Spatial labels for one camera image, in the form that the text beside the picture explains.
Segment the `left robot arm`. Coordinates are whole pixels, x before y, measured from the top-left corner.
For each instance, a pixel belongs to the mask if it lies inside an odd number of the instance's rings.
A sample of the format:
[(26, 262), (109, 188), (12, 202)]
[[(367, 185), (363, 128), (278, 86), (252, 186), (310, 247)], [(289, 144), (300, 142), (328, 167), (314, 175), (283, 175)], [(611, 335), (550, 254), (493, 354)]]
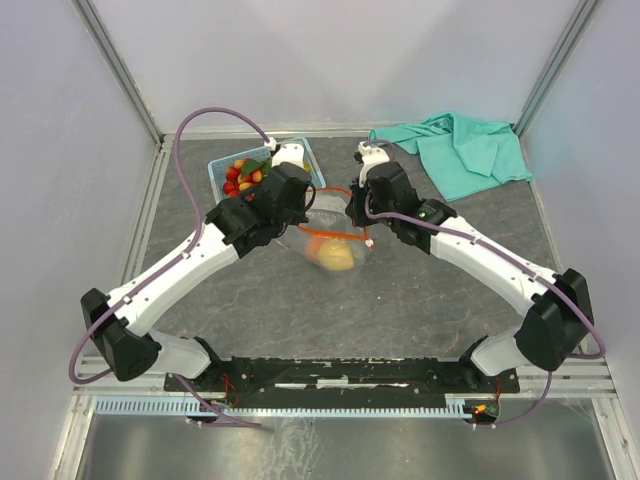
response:
[(219, 202), (171, 253), (108, 293), (80, 300), (88, 338), (121, 381), (148, 371), (187, 378), (209, 390), (221, 378), (219, 358), (203, 340), (164, 334), (156, 322), (203, 280), (306, 221), (311, 176), (284, 162), (260, 184)]

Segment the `light blue plastic basket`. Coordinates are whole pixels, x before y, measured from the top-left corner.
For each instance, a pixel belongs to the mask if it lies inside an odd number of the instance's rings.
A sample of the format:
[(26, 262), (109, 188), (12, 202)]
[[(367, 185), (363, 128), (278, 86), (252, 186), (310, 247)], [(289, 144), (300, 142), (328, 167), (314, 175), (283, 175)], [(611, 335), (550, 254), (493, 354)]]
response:
[[(298, 144), (304, 151), (304, 162), (310, 167), (310, 175), (312, 183), (317, 188), (324, 188), (327, 186), (325, 178), (321, 172), (321, 169), (316, 161), (315, 155), (311, 149), (308, 140), (305, 137), (294, 137), (281, 141), (281, 144)], [(222, 157), (216, 160), (212, 160), (208, 164), (208, 173), (210, 177), (210, 183), (213, 191), (214, 202), (218, 203), (220, 200), (226, 197), (223, 191), (223, 184), (226, 182), (226, 170), (231, 167), (236, 160), (241, 159), (254, 159), (257, 161), (266, 161), (270, 157), (269, 149), (267, 147), (256, 147), (240, 153), (232, 154), (226, 157)]]

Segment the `clear orange zip bag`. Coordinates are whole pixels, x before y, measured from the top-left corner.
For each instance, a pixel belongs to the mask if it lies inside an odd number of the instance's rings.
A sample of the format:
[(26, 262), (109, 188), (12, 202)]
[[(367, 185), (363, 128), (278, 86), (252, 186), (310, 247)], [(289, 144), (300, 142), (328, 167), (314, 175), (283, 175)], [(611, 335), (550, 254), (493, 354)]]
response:
[(348, 271), (333, 272), (321, 267), (317, 261), (310, 263), (331, 273), (344, 273), (360, 268), (373, 254), (374, 241), (365, 227), (356, 227), (345, 214), (351, 193), (343, 188), (324, 187), (316, 190), (315, 199), (307, 211), (308, 222), (289, 227), (284, 233), (283, 243), (289, 249), (304, 255), (311, 235), (347, 241), (355, 259), (355, 266)]

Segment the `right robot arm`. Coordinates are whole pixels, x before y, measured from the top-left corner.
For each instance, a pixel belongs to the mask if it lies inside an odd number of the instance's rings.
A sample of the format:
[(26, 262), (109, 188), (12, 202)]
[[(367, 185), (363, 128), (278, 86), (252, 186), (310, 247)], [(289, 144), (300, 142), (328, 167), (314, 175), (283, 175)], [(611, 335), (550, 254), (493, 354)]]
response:
[(597, 335), (586, 279), (530, 262), (481, 234), (451, 207), (422, 199), (405, 170), (390, 160), (365, 160), (351, 184), (347, 216), (358, 227), (386, 225), (404, 244), (463, 270), (523, 318), (520, 327), (487, 336), (458, 368), (467, 389), (481, 391), (495, 376), (532, 364), (556, 371), (586, 336)]

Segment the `yellow lemon fruit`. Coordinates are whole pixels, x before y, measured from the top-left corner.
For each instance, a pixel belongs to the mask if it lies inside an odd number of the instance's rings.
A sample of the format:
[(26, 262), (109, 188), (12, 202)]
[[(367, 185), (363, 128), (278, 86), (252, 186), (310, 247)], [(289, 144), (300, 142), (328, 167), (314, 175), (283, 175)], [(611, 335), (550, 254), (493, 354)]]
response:
[(347, 241), (329, 239), (316, 252), (317, 263), (328, 271), (341, 272), (354, 268), (355, 259)]

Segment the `orange peach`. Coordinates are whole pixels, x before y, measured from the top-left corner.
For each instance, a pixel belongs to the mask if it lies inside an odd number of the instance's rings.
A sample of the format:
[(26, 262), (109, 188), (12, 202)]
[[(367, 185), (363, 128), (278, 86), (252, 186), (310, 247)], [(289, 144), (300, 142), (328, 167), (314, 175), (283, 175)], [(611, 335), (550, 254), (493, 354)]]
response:
[(325, 237), (311, 235), (308, 238), (308, 241), (307, 241), (305, 249), (304, 249), (305, 257), (311, 262), (316, 262), (317, 261), (317, 254), (318, 254), (320, 248), (323, 246), (323, 244), (326, 241), (327, 241), (327, 238), (325, 238)]

